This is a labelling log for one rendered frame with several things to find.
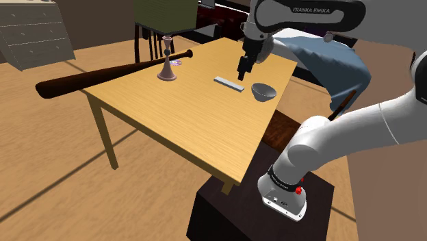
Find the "grey chest of drawers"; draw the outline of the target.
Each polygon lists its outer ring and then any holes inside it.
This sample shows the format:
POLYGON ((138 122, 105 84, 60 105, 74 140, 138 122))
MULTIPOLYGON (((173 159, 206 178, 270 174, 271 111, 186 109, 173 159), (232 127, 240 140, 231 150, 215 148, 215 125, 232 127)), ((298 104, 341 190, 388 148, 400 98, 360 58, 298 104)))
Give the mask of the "grey chest of drawers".
POLYGON ((57 3, 0 0, 0 53, 20 71, 74 60, 57 3))

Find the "dark brown baseball bat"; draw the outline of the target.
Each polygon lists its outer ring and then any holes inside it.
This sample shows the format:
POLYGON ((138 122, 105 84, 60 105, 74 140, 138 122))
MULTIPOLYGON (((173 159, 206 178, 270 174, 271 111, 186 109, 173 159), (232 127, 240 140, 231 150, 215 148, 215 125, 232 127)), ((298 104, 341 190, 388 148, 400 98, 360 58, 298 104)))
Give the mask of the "dark brown baseball bat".
POLYGON ((51 99, 64 94, 83 90, 98 84, 102 84, 125 75, 129 75, 143 69, 164 64, 166 58, 159 58, 147 62, 126 64, 111 68, 104 68, 96 71, 80 73, 68 77, 61 77, 39 82, 35 85, 37 93, 44 99, 51 99))

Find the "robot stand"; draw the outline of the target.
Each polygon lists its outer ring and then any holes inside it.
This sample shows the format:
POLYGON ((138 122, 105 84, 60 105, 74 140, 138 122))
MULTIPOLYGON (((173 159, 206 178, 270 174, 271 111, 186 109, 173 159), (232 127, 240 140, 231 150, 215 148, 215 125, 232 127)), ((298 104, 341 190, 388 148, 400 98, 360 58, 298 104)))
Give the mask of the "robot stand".
POLYGON ((238 187, 222 193, 215 177, 198 190, 187 228, 190 241, 326 241, 334 187, 313 173, 304 177, 307 212, 295 222, 263 204, 257 180, 279 152, 260 143, 238 187))

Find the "dark red sofa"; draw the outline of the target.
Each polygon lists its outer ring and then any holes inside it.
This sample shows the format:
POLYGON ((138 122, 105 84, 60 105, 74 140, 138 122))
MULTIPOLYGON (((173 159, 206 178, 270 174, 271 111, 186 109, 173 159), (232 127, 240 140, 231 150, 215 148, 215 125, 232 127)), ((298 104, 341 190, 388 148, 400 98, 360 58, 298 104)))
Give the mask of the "dark red sofa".
POLYGON ((195 32, 216 38, 239 40, 244 37, 241 24, 246 22, 250 8, 227 0, 199 1, 195 32))

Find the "dark chair with green cushion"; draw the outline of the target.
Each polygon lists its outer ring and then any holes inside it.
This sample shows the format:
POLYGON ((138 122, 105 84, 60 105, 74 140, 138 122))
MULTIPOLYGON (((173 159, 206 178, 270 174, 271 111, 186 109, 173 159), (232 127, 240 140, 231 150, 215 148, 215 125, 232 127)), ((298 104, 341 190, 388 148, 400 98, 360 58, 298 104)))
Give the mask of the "dark chair with green cushion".
POLYGON ((198 0, 133 0, 135 62, 140 62, 140 28, 162 36, 196 29, 198 0))

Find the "grey flat bar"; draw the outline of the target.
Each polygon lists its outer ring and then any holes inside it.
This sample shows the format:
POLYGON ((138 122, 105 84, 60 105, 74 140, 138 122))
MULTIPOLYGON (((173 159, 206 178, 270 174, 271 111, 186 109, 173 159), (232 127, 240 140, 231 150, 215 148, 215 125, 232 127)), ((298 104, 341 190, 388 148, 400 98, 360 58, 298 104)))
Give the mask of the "grey flat bar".
POLYGON ((219 83, 219 84, 222 84, 222 85, 224 85, 224 86, 226 86, 228 88, 231 88, 233 90, 236 90, 238 92, 242 92, 244 90, 243 86, 238 85, 238 84, 236 84, 236 83, 234 83, 232 81, 229 81, 229 80, 224 79, 224 78, 219 77, 219 76, 215 77, 213 80, 215 82, 219 83))

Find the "wooden table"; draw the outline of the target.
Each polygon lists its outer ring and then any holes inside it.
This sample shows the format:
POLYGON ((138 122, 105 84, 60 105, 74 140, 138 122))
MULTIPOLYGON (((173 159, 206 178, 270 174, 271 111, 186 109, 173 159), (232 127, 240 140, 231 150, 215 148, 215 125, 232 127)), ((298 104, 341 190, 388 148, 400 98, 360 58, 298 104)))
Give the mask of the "wooden table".
POLYGON ((239 185, 280 99, 257 101, 255 83, 283 94, 294 61, 271 55, 253 67, 238 92, 215 82, 237 79, 239 42, 221 38, 192 48, 174 68, 173 81, 158 79, 159 66, 85 89, 112 168, 118 162, 104 112, 125 121, 223 182, 223 193, 239 185))

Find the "grey bowl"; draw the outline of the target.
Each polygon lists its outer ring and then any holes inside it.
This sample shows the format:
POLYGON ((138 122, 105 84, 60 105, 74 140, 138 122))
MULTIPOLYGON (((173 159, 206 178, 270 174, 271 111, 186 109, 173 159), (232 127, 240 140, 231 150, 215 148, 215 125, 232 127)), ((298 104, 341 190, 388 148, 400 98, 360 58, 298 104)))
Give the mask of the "grey bowl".
POLYGON ((263 83, 254 83, 251 86, 251 90, 254 98, 259 102, 269 101, 277 95, 276 90, 272 86, 263 83))

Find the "blue cloth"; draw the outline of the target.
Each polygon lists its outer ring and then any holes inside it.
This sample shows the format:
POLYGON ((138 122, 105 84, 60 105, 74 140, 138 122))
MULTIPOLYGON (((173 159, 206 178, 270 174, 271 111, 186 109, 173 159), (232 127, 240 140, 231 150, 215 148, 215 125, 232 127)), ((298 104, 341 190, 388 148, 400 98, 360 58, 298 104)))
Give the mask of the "blue cloth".
POLYGON ((371 74, 354 49, 334 41, 297 29, 286 28, 274 34, 273 54, 292 58, 304 66, 328 91, 330 109, 339 104, 354 90, 346 108, 368 87, 371 74))

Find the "pink candlestick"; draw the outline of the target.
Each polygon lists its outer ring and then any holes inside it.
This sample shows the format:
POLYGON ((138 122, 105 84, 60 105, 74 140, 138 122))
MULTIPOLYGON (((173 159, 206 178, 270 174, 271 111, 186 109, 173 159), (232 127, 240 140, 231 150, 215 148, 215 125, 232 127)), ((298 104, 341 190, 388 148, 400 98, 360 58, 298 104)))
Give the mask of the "pink candlestick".
POLYGON ((165 44, 165 50, 164 50, 165 62, 164 62, 164 66, 163 66, 161 72, 157 74, 157 77, 163 81, 173 81, 177 78, 177 76, 173 73, 173 71, 170 67, 169 56, 171 54, 170 43, 172 42, 172 37, 163 36, 162 39, 163 39, 164 44, 165 44))

